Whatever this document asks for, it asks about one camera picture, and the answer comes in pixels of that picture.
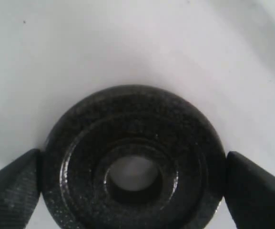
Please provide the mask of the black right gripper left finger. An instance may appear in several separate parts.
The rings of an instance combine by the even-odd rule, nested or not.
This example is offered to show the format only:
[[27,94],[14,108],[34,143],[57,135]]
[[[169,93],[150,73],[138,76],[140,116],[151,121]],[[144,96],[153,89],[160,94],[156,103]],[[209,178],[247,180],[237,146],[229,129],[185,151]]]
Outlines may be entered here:
[[40,160],[32,149],[0,170],[0,229],[26,228],[40,197]]

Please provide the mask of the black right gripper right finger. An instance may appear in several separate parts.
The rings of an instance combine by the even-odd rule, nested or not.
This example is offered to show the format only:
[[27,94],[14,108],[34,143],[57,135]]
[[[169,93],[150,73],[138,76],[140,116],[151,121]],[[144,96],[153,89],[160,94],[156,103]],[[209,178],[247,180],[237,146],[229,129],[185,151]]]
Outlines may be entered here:
[[275,176],[242,154],[226,158],[225,201],[238,229],[275,229]]

